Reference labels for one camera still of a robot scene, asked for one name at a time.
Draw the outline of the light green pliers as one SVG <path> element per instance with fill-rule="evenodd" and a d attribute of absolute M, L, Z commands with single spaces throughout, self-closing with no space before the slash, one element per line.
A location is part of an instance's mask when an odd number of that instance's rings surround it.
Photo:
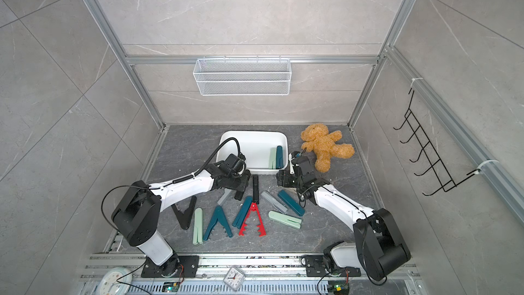
<path fill-rule="evenodd" d="M 276 169 L 276 148 L 270 149 L 269 169 Z"/>
<path fill-rule="evenodd" d="M 203 244 L 203 210 L 201 208 L 195 209 L 194 218 L 192 244 Z"/>
<path fill-rule="evenodd" d="M 293 229 L 300 229 L 302 225 L 302 220 L 296 217 L 291 217 L 286 214 L 282 214 L 276 211 L 269 211 L 268 217 L 270 220 L 277 223 L 281 223 Z"/>

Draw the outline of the dark teal pliers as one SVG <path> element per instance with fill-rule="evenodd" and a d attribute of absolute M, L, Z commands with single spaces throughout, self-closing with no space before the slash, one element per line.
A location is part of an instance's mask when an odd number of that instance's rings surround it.
<path fill-rule="evenodd" d="M 283 148 L 282 146 L 276 147 L 276 156 L 275 156 L 275 167 L 277 169 L 284 168 L 284 159 L 283 159 Z"/>

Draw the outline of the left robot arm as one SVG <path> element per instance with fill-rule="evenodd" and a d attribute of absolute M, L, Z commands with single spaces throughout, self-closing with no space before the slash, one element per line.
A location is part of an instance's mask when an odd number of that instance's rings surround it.
<path fill-rule="evenodd" d="M 181 272 L 181 263 L 158 231 L 160 213 L 200 193 L 220 188 L 237 191 L 247 185 L 250 176 L 245 156 L 229 154 L 223 161 L 207 162 L 197 172 L 178 179 L 150 185 L 139 180 L 126 187 L 109 222 L 129 245 L 146 255 L 150 268 L 159 268 L 162 277 L 173 277 Z"/>

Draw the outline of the grey open pliers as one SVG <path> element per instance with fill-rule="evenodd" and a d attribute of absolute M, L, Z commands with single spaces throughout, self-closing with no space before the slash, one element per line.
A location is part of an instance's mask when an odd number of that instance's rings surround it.
<path fill-rule="evenodd" d="M 217 204 L 219 206 L 222 206 L 233 194 L 234 194 L 233 190 L 226 188 L 224 194 L 218 200 Z"/>

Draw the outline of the dark teal pliers floor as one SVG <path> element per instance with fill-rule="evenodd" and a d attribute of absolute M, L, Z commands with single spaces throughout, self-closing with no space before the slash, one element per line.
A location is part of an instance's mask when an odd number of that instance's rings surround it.
<path fill-rule="evenodd" d="M 304 216 L 304 213 L 305 213 L 305 210 L 303 207 L 300 206 L 300 204 L 292 198 L 292 196 L 290 196 L 288 194 L 288 192 L 286 192 L 285 190 L 282 190 L 278 193 L 278 197 L 288 206 L 290 207 L 290 209 L 292 209 L 294 211 L 294 213 L 296 213 L 299 217 L 303 217 Z"/>

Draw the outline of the red open pliers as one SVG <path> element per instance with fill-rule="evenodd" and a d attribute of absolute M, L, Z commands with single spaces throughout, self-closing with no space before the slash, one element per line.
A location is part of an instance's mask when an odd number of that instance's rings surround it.
<path fill-rule="evenodd" d="M 267 234 L 258 205 L 255 202 L 252 202 L 244 215 L 242 224 L 240 225 L 239 235 L 245 236 L 248 231 L 255 229 L 257 230 L 259 237 L 263 237 Z"/>

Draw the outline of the white storage box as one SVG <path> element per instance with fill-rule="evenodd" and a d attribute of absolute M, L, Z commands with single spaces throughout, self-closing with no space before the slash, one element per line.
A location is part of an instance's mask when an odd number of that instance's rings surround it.
<path fill-rule="evenodd" d="M 284 168 L 288 166 L 287 137 L 281 132 L 271 131 L 227 131 L 219 144 L 229 138 L 236 138 L 242 154 L 246 157 L 246 168 L 252 174 L 275 175 L 281 169 L 269 169 L 270 149 L 282 146 Z"/>

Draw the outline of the grey closed pliers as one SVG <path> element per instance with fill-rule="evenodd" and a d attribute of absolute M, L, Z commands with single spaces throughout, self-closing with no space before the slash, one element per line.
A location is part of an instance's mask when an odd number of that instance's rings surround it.
<path fill-rule="evenodd" d="M 277 209 L 280 213 L 286 214 L 288 209 L 281 202 L 279 202 L 275 197 L 270 195 L 267 191 L 261 193 L 262 198 L 266 199 L 271 203 L 271 205 Z"/>

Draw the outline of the teal closed pliers centre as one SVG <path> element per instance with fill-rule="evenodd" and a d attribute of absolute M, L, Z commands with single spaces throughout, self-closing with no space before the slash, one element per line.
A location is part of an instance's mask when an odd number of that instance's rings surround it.
<path fill-rule="evenodd" d="M 243 223 L 244 223 L 244 220 L 247 216 L 247 213 L 248 211 L 250 210 L 251 208 L 251 203 L 252 203 L 252 197 L 251 196 L 247 196 L 246 199 L 244 200 L 244 203 L 242 204 L 239 212 L 237 213 L 236 215 L 236 218 L 233 222 L 233 227 L 237 228 L 237 229 L 241 229 Z"/>

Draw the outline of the teal open pliers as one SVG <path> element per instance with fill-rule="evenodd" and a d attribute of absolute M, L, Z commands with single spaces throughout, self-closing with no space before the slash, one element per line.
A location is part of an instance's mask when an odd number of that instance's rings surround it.
<path fill-rule="evenodd" d="M 203 240 L 204 241 L 209 240 L 210 235 L 211 235 L 213 229 L 215 228 L 215 226 L 218 223 L 221 224 L 224 227 L 225 232 L 226 232 L 226 234 L 227 234 L 227 236 L 229 238 L 233 237 L 233 232 L 232 232 L 232 230 L 231 230 L 231 228 L 229 226 L 228 220 L 226 218 L 226 215 L 225 215 L 225 212 L 224 212 L 222 206 L 217 206 L 214 209 L 213 215 L 212 215 L 212 217 L 210 219 L 210 222 L 209 222 L 209 224 L 207 226 L 206 232 L 203 235 Z"/>

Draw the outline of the small square clock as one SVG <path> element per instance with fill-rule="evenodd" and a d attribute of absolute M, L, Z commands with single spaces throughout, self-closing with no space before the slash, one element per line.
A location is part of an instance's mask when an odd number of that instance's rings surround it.
<path fill-rule="evenodd" d="M 238 291 L 246 279 L 245 273 L 237 266 L 232 266 L 225 275 L 223 282 L 233 291 Z"/>

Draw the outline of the round white clock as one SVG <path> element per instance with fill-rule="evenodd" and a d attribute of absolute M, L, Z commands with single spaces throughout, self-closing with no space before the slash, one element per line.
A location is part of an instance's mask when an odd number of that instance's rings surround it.
<path fill-rule="evenodd" d="M 132 272 L 124 267 L 110 269 L 96 288 L 96 295 L 127 294 L 131 289 Z"/>

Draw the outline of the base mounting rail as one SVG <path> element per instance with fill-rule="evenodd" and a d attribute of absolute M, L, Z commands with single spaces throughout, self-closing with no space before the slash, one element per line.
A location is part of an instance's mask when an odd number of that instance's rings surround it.
<path fill-rule="evenodd" d="M 84 294 L 94 294 L 97 283 L 117 267 L 132 272 L 129 294 L 425 294 L 415 264 L 405 264 L 374 285 L 359 268 L 328 273 L 319 254 L 307 253 L 184 253 L 181 272 L 162 277 L 146 264 L 143 254 L 92 254 L 78 270 Z M 246 279 L 238 291 L 223 282 L 232 266 Z"/>

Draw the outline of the black wall hook rack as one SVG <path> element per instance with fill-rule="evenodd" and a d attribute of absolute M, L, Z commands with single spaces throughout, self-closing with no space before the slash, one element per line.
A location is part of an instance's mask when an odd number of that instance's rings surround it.
<path fill-rule="evenodd" d="M 476 168 L 472 171 L 466 173 L 465 177 L 459 181 L 456 181 L 451 173 L 449 168 L 447 168 L 445 162 L 440 156 L 436 145 L 428 136 L 428 133 L 422 127 L 420 120 L 416 117 L 412 104 L 414 101 L 415 91 L 413 88 L 409 89 L 409 104 L 403 115 L 403 121 L 400 126 L 394 127 L 396 131 L 402 131 L 407 129 L 409 131 L 409 137 L 406 140 L 400 140 L 402 144 L 408 144 L 414 140 L 419 145 L 419 152 L 415 159 L 409 159 L 411 163 L 418 163 L 423 158 L 427 162 L 427 168 L 423 172 L 414 173 L 414 176 L 423 177 L 431 173 L 436 177 L 438 186 L 435 190 L 432 191 L 423 191 L 422 194 L 425 197 L 433 196 L 439 192 L 447 193 L 454 188 L 457 188 L 459 185 L 462 185 L 464 182 L 478 176 L 481 173 L 481 169 Z"/>

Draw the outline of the aluminium frame rail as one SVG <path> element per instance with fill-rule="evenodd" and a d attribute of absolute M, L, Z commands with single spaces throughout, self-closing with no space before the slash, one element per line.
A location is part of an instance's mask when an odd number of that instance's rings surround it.
<path fill-rule="evenodd" d="M 140 80 L 139 75 L 136 73 L 132 65 L 127 62 L 127 59 L 126 59 L 127 57 L 126 57 L 124 47 L 122 43 L 120 42 L 120 39 L 117 37 L 117 34 L 115 33 L 111 24 L 109 23 L 106 17 L 106 14 L 104 13 L 100 3 L 98 2 L 98 0 L 83 0 L 83 2 L 85 3 L 93 19 L 95 20 L 98 28 L 102 32 L 102 35 L 105 37 L 105 40 L 107 41 L 111 50 L 117 57 L 117 61 L 120 63 L 125 74 L 128 76 L 131 83 L 133 84 L 135 90 L 140 95 L 152 119 L 156 123 L 157 127 L 160 130 L 163 130 L 166 124 L 162 120 L 158 112 L 158 109 L 156 108 L 155 104 L 153 103 L 149 95 L 149 92 L 146 90 L 146 87 L 143 85 L 142 81 Z"/>

